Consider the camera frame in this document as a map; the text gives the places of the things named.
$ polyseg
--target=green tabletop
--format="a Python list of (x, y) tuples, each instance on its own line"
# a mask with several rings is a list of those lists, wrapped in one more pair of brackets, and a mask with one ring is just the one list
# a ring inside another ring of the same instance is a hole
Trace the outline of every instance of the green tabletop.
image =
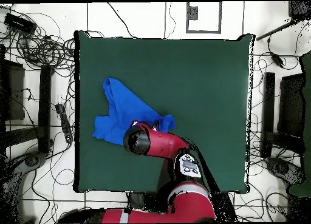
[(160, 115), (171, 132), (200, 149), (222, 191), (244, 183), (247, 92), (253, 36), (238, 41), (89, 38), (80, 43), (80, 143), (75, 184), (80, 192), (156, 191), (163, 160), (128, 154), (92, 136), (97, 115), (108, 115), (102, 84), (120, 80)]

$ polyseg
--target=black stand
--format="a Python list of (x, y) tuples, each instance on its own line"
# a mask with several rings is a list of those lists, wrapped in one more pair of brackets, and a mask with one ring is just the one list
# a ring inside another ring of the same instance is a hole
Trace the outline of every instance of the black stand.
[(286, 23), (286, 24), (284, 24), (284, 25), (278, 27), (277, 29), (274, 29), (274, 30), (272, 30), (272, 31), (270, 31), (270, 32), (268, 32), (268, 33), (266, 33), (266, 34), (264, 34), (264, 35), (262, 35), (262, 36), (256, 38), (256, 41), (259, 41), (259, 40), (264, 39), (264, 38), (266, 38), (266, 37), (268, 37), (268, 36), (271, 36), (272, 34), (275, 34), (275, 33), (279, 32), (279, 31), (281, 31), (281, 30), (283, 30), (283, 29), (286, 29), (286, 28), (288, 28), (288, 27), (291, 27), (291, 26), (293, 26), (293, 25), (296, 25), (298, 22), (299, 22), (299, 21), (291, 20), (289, 23)]
[(275, 103), (275, 74), (267, 72), (264, 75), (264, 97), (262, 102), (262, 137), (260, 145), (261, 158), (271, 156), (273, 144), (291, 150), (301, 155), (305, 146), (301, 137), (294, 137), (282, 132), (273, 132), (274, 103)]
[[(11, 88), (9, 67), (5, 63), (5, 47), (0, 45), (0, 224), (24, 223), (21, 209), (20, 186), (24, 176), (40, 168), (46, 161), (52, 145), (50, 141), (50, 91), (53, 70), (41, 66), (39, 87), (38, 127), (6, 132), (5, 119), (10, 115)], [(6, 148), (38, 139), (38, 151), (5, 161)]]

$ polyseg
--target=black cable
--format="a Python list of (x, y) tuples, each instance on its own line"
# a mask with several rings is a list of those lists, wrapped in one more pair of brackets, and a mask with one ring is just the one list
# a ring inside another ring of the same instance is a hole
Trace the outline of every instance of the black cable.
[(310, 24), (310, 22), (311, 22), (311, 19), (307, 21), (307, 23), (303, 26), (303, 28), (300, 30), (299, 34), (297, 35), (297, 39), (296, 39), (296, 49), (295, 49), (294, 56), (293, 56), (293, 57), (297, 60), (297, 63), (296, 63), (296, 65), (295, 65), (294, 67), (292, 67), (292, 68), (290, 68), (290, 69), (284, 67), (284, 66), (286, 66), (286, 64), (287, 64), (287, 61), (286, 61), (286, 59), (285, 59), (284, 57), (280, 57), (279, 55), (273, 53), (273, 52), (270, 50), (271, 36), (268, 38), (267, 43), (268, 43), (268, 50), (269, 50), (270, 54), (271, 54), (272, 56), (277, 57), (278, 60), (280, 60), (280, 59), (281, 59), (281, 60), (284, 60), (284, 63), (283, 63), (283, 62), (281, 63), (281, 61), (280, 61), (281, 64), (278, 65), (279, 67), (283, 68), (284, 70), (292, 70), (292, 69), (294, 69), (294, 68), (296, 68), (296, 67), (298, 66), (298, 64), (299, 64), (299, 59), (296, 57), (296, 53), (297, 53), (297, 48), (298, 48), (299, 36), (300, 36), (301, 32), (304, 30), (304, 28), (305, 28), (307, 25)]
[[(54, 154), (54, 155), (52, 155), (52, 156), (50, 156), (50, 157), (47, 157), (46, 160), (48, 160), (48, 159), (50, 159), (50, 158), (52, 158), (52, 157), (54, 157), (54, 156), (56, 156), (56, 155), (58, 155), (58, 154), (61, 154), (61, 153), (65, 152), (65, 151), (67, 151), (70, 147), (71, 147), (71, 144), (68, 145), (67, 148), (65, 148), (65, 149), (62, 150), (61, 152), (58, 152), (57, 154)], [(52, 169), (55, 167), (55, 165), (58, 163), (58, 161), (59, 161), (59, 160), (57, 160), (57, 162), (52, 166)], [(49, 172), (50, 172), (50, 170), (48, 170), (41, 178), (39, 178), (39, 180), (37, 180), (36, 183), (34, 183), (34, 185), (37, 184), (37, 183), (38, 183), (46, 174), (48, 174)]]
[(168, 34), (167, 39), (169, 38), (169, 36), (170, 36), (171, 34), (174, 33), (175, 28), (176, 28), (176, 21), (173, 19), (172, 15), (171, 15), (171, 6), (172, 6), (172, 2), (169, 4), (168, 14), (169, 14), (169, 17), (174, 21), (174, 28), (173, 28), (172, 32)]
[(41, 224), (41, 221), (42, 221), (43, 217), (45, 216), (47, 210), (50, 208), (50, 201), (48, 201), (48, 199), (46, 199), (45, 197), (39, 195), (39, 194), (35, 191), (35, 189), (33, 188), (33, 183), (35, 182), (35, 180), (36, 180), (36, 170), (35, 170), (35, 176), (34, 176), (34, 178), (33, 178), (33, 180), (32, 180), (31, 189), (32, 189), (32, 191), (33, 191), (38, 197), (41, 197), (42, 199), (44, 199), (45, 201), (48, 202), (48, 207), (47, 207), (47, 209), (44, 211), (44, 213), (43, 213), (43, 215), (41, 216), (40, 221), (39, 221), (39, 224)]
[[(266, 209), (267, 209), (267, 213), (268, 213), (269, 219), (271, 220), (271, 222), (274, 222), (274, 221), (272, 220), (271, 215), (270, 215), (271, 210), (270, 210), (269, 207), (268, 207), (268, 199), (269, 199), (269, 197), (272, 196), (272, 195), (280, 195), (280, 196), (284, 197), (286, 200), (287, 200), (288, 198), (287, 198), (284, 194), (281, 194), (281, 193), (278, 193), (278, 192), (273, 192), (273, 193), (269, 194), (269, 195), (266, 197), (266, 199), (265, 199), (265, 207), (266, 207)], [(279, 211), (276, 210), (276, 209), (275, 209), (275, 211), (278, 211), (278, 212), (279, 212), (280, 214), (282, 214), (285, 218), (287, 218), (284, 209), (283, 209), (283, 208), (281, 209), (281, 207), (280, 207), (279, 205), (278, 205), (278, 209), (279, 209)]]
[[(260, 55), (259, 58), (258, 58), (258, 60), (254, 63), (254, 70), (255, 70), (255, 71), (260, 71), (260, 72), (261, 72), (261, 79), (259, 80), (259, 83), (258, 83), (257, 85), (253, 86), (253, 90), (255, 90), (256, 88), (258, 88), (258, 89), (259, 89), (259, 93), (260, 93), (261, 95), (263, 95), (262, 92), (261, 92), (261, 84), (263, 83), (265, 71), (267, 70), (267, 67), (268, 67), (268, 66), (270, 66), (270, 65), (272, 65), (272, 64), (274, 63), (274, 62), (271, 62), (271, 63), (268, 64), (268, 63), (266, 62), (265, 59), (262, 59), (262, 56), (265, 55), (266, 53), (270, 53), (270, 52), (271, 52), (271, 51), (265, 52), (265, 53), (263, 53), (262, 55)], [(254, 107), (260, 105), (262, 102), (263, 102), (263, 101), (261, 101), (260, 103), (257, 103), (257, 104), (255, 104), (254, 106), (252, 106), (252, 109), (253, 109)], [(261, 124), (261, 122), (258, 122), (258, 116), (257, 116), (256, 114), (254, 114), (253, 112), (251, 112), (251, 115), (253, 116), (253, 118), (255, 118), (254, 120), (252, 120), (252, 119), (250, 120), (250, 121), (251, 121), (250, 141), (253, 141), (253, 142), (252, 142), (253, 145), (252, 145), (252, 147), (250, 148), (250, 156), (253, 157), (254, 159), (250, 160), (250, 164), (249, 164), (249, 165), (250, 165), (250, 167), (252, 167), (252, 166), (254, 166), (254, 165), (257, 165), (257, 166), (261, 167), (262, 169), (261, 169), (261, 171), (258, 172), (257, 174), (250, 174), (249, 176), (256, 176), (256, 175), (261, 174), (261, 173), (263, 172), (263, 170), (266, 169), (266, 167), (264, 166), (264, 159), (260, 158), (259, 146), (255, 145), (256, 142), (261, 143), (261, 137), (260, 137), (261, 131), (259, 131), (259, 130), (260, 130), (259, 125)], [(276, 157), (278, 157), (278, 158), (283, 158), (281, 155), (282, 155), (286, 150), (285, 150), (285, 149), (282, 149), (282, 148), (279, 148), (279, 147), (277, 147), (277, 146), (273, 146), (273, 148), (281, 149)], [(290, 157), (288, 156), (288, 157), (284, 157), (284, 158), (291, 158), (291, 159), (293, 160), (294, 157), (295, 157), (295, 154), (294, 154), (293, 156), (290, 156)], [(254, 189), (256, 189), (256, 190), (258, 191), (258, 193), (260, 193), (259, 190), (258, 190), (256, 187), (254, 187), (251, 183), (248, 183), (248, 184), (249, 184), (250, 186), (252, 186)], [(250, 208), (250, 209), (253, 209), (253, 208), (250, 206), (250, 203), (253, 202), (253, 201), (258, 201), (258, 200), (259, 200), (259, 201), (261, 201), (261, 203), (262, 203), (262, 205), (261, 205), (261, 207), (263, 208), (263, 213), (262, 213), (262, 215), (258, 215), (258, 213), (256, 212), (256, 214), (257, 214), (259, 217), (241, 217), (241, 216), (239, 216), (239, 215), (237, 215), (237, 217), (238, 217), (240, 220), (242, 220), (242, 222), (244, 222), (244, 221), (252, 222), (252, 220), (259, 220), (259, 219), (262, 219), (262, 216), (264, 215), (264, 202), (265, 202), (265, 207), (266, 207), (266, 210), (267, 210), (267, 214), (268, 214), (269, 219), (270, 219), (271, 221), (272, 221), (272, 218), (271, 218), (271, 215), (270, 215), (271, 212), (272, 212), (272, 213), (279, 212), (280, 214), (285, 215), (284, 209), (283, 209), (281, 206), (279, 206), (279, 205), (277, 205), (277, 206), (272, 206), (271, 204), (269, 204), (268, 198), (269, 198), (271, 195), (273, 195), (273, 194), (279, 194), (279, 195), (281, 195), (281, 196), (283, 196), (283, 197), (286, 197), (285, 195), (283, 195), (283, 194), (281, 194), (281, 193), (271, 193), (271, 194), (269, 194), (269, 195), (267, 196), (266, 200), (264, 200), (263, 195), (260, 193), (261, 198), (259, 198), (259, 199), (253, 199), (252, 201), (249, 201), (249, 202), (247, 202), (247, 203), (244, 202), (244, 205), (242, 205), (242, 206), (240, 206), (240, 207), (238, 207), (238, 208), (236, 208), (236, 209), (239, 209), (239, 208), (241, 208), (241, 207), (248, 207), (248, 208)]]
[[(243, 219), (255, 219), (255, 220), (259, 220), (259, 219), (261, 219), (261, 220), (263, 220), (264, 222), (265, 222), (265, 220), (263, 219), (263, 216), (264, 216), (264, 196), (262, 195), (262, 193), (254, 186), (254, 185), (252, 185), (251, 183), (249, 183), (253, 188), (255, 188), (255, 190), (257, 190), (258, 191), (258, 193), (260, 193), (260, 195), (261, 195), (261, 199), (257, 199), (257, 200), (260, 200), (261, 202), (262, 202), (262, 215), (260, 216), (251, 206), (248, 206), (252, 211), (254, 211), (257, 215), (258, 215), (258, 217), (243, 217)], [(247, 203), (243, 200), (243, 198), (242, 198), (242, 195), (240, 195), (241, 196), (241, 199), (242, 199), (242, 201), (244, 202), (244, 204), (246, 205)]]
[[(55, 218), (56, 218), (56, 219), (57, 219), (57, 214), (56, 214), (57, 208), (56, 208), (55, 199), (54, 199), (54, 186), (55, 186), (55, 183), (58, 183), (59, 185), (62, 185), (62, 186), (66, 186), (66, 185), (71, 184), (71, 183), (75, 180), (74, 177), (73, 177), (73, 179), (72, 179), (70, 182), (68, 182), (68, 183), (60, 183), (60, 182), (58, 182), (58, 181), (57, 181), (57, 178), (58, 178), (59, 175), (60, 175), (62, 172), (64, 172), (64, 171), (70, 171), (70, 172), (73, 173), (73, 176), (75, 175), (75, 173), (74, 173), (73, 170), (71, 170), (71, 169), (63, 169), (63, 170), (60, 171), (60, 172), (57, 174), (57, 176), (54, 178), (54, 176), (53, 176), (53, 174), (52, 174), (52, 168), (50, 168), (51, 176), (52, 176), (52, 178), (54, 179), (54, 183), (53, 183), (53, 187), (52, 187), (52, 199), (53, 199), (53, 208), (55, 208), (55, 213), (54, 213), (54, 215), (55, 215)], [(52, 208), (52, 219), (53, 219), (54, 223), (56, 223), (56, 220), (55, 220), (54, 217), (53, 217), (53, 208)]]
[[(22, 92), (22, 91), (24, 91), (24, 90), (26, 90), (26, 91), (28, 91), (29, 92), (29, 97), (23, 97), (23, 99), (27, 99), (28, 101), (30, 101), (30, 100), (33, 100), (33, 101), (35, 101), (36, 103), (39, 103), (39, 99), (37, 99), (37, 98), (35, 98), (33, 95), (32, 95), (32, 92), (31, 92), (31, 90), (29, 89), (29, 88), (24, 88), (24, 89), (21, 89), (21, 90), (17, 90), (17, 91), (15, 91), (15, 93), (18, 93), (18, 92)], [(50, 104), (50, 107), (51, 107), (51, 110), (52, 111), (54, 111), (54, 112), (56, 112), (56, 109), (54, 109), (55, 108), (55, 105), (53, 104), (53, 103), (49, 103)]]
[(104, 37), (104, 34), (101, 33), (100, 31), (85, 30), (84, 32), (87, 33), (90, 37), (92, 37), (92, 36), (90, 35), (90, 32), (94, 32), (94, 33), (98, 33), (102, 38), (105, 38), (105, 37)]
[(126, 30), (128, 31), (129, 35), (133, 38), (137, 38), (136, 36), (133, 36), (130, 32), (129, 32), (129, 29), (128, 29), (128, 26), (125, 24), (125, 22), (121, 19), (121, 17), (119, 16), (119, 14), (115, 11), (115, 9), (113, 8), (113, 6), (107, 2), (107, 4), (111, 7), (111, 9), (113, 9), (114, 13), (118, 16), (118, 18), (120, 19), (120, 21), (122, 21), (122, 23), (125, 25), (126, 27)]
[[(25, 17), (27, 20), (32, 21), (29, 16), (23, 13), (19, 13), (21, 17)], [(63, 76), (58, 73), (57, 69), (71, 69), (74, 66), (73, 55), (74, 55), (74, 40), (73, 38), (67, 41), (64, 41), (60, 37), (60, 28), (55, 20), (43, 13), (28, 13), (28, 14), (40, 14), (46, 17), (49, 17), (53, 20), (59, 30), (59, 36), (46, 35), (45, 30), (37, 25), (36, 32), (34, 35), (26, 35), (15, 29), (7, 28), (6, 36), (1, 39), (10, 39), (11, 48), (13, 42), (16, 42), (16, 49), (18, 55), (16, 56), (16, 61), (19, 63), (18, 58), (21, 58), (25, 63), (31, 68), (31, 70), (39, 70), (40, 65), (50, 64), (56, 70), (55, 73), (59, 74), (62, 77), (69, 77), (73, 74), (73, 71), (70, 72), (70, 75)]]

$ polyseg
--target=metal leg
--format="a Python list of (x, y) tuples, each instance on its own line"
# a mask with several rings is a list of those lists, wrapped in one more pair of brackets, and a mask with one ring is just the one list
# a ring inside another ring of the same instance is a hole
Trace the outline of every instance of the metal leg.
[(262, 135), (260, 144), (260, 157), (271, 156), (272, 143), (267, 139), (267, 133), (273, 132), (275, 108), (275, 73), (267, 72), (264, 75), (264, 97), (262, 102)]
[(281, 31), (283, 29), (286, 29), (286, 28), (288, 28), (288, 27), (290, 27), (292, 25), (295, 25), (297, 23), (298, 23), (298, 21), (297, 22), (296, 21), (290, 21), (289, 23), (286, 23), (285, 25), (282, 25), (282, 26), (278, 27), (277, 29), (274, 29), (274, 30), (272, 30), (272, 31), (270, 31), (270, 32), (268, 32), (268, 33), (266, 33), (266, 34), (256, 38), (256, 41), (259, 41), (259, 40), (264, 39), (264, 38), (266, 38), (268, 36), (271, 36), (272, 34), (275, 34), (275, 33), (279, 32), (279, 31)]
[(9, 146), (21, 144), (21, 143), (36, 139), (38, 137), (41, 138), (43, 136), (44, 136), (43, 127), (36, 127), (36, 128), (26, 127), (24, 129), (15, 129), (13, 131), (9, 131), (4, 134), (5, 145), (7, 146), (7, 148)]
[(40, 152), (49, 153), (50, 149), (50, 103), (51, 103), (51, 77), (53, 69), (50, 65), (42, 65), (40, 71), (39, 94), (39, 127), (44, 128), (44, 135), (38, 139)]

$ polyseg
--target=white label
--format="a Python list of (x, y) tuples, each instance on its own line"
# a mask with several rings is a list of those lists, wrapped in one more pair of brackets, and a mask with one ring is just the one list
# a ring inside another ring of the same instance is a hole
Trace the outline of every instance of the white label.
[(183, 156), (181, 156), (179, 158), (180, 172), (183, 175), (201, 178), (200, 169), (194, 162), (195, 159), (189, 154), (184, 154)]

